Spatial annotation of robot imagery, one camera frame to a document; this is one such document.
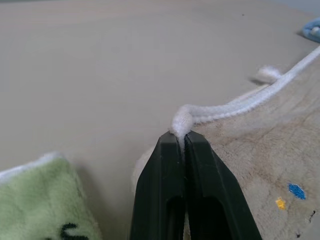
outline white fabric edge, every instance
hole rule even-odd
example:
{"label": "white fabric edge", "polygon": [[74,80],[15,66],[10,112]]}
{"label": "white fabric edge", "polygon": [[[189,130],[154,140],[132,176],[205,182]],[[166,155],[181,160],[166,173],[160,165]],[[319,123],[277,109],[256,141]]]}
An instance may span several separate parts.
{"label": "white fabric edge", "polygon": [[277,94],[319,55],[320,46],[298,62],[291,70],[283,74],[275,83],[254,93],[244,100],[217,106],[183,105],[173,117],[170,132],[179,139],[180,144],[183,147],[185,135],[190,132],[195,124],[234,117],[253,110]]}
{"label": "white fabric edge", "polygon": [[54,159],[65,159],[65,157],[59,152],[51,152],[45,154],[36,161],[2,171],[0,172],[0,184],[8,182],[12,177],[17,176],[25,172],[26,170],[39,167],[41,165],[51,162]]}

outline green fleece cloth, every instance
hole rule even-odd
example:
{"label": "green fleece cloth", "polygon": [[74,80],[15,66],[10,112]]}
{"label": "green fleece cloth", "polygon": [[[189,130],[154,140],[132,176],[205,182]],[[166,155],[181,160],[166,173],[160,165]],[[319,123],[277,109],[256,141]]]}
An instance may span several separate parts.
{"label": "green fleece cloth", "polygon": [[101,240],[79,178],[63,157],[0,173],[0,240]]}

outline blue fabric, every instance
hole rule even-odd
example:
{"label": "blue fabric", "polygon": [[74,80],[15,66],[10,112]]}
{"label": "blue fabric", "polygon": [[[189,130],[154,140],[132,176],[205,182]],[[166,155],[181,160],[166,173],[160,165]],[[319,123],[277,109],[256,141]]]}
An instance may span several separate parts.
{"label": "blue fabric", "polygon": [[307,38],[310,39],[312,41],[315,41],[317,43],[320,43],[320,29],[314,33],[312,33],[312,29],[314,29],[315,27],[320,28],[320,17],[314,19],[313,21],[307,23],[303,29],[303,35]]}
{"label": "blue fabric", "polygon": [[302,200],[306,199],[305,191],[298,185],[289,183],[288,189],[289,189],[289,192],[293,193],[293,195],[296,198],[302,199]]}

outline beige fabric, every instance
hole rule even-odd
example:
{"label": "beige fabric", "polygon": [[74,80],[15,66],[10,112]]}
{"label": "beige fabric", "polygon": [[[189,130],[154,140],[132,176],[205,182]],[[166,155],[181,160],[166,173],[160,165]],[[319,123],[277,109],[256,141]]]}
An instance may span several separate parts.
{"label": "beige fabric", "polygon": [[[238,179],[264,240],[300,238],[319,211],[319,92],[320,58],[253,111],[193,129]],[[138,160],[133,189],[151,153]],[[289,192],[288,183],[301,186],[306,200]],[[278,208],[278,197],[285,210]],[[186,232],[184,239],[190,239]]]}

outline beige table surface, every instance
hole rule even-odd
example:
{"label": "beige table surface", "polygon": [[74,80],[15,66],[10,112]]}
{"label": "beige table surface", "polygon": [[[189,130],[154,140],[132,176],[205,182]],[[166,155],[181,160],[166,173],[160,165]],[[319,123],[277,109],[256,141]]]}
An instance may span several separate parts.
{"label": "beige table surface", "polygon": [[136,159],[183,104],[215,105],[318,44],[312,15],[259,0],[0,3],[0,170],[59,151],[105,239],[126,239]]}

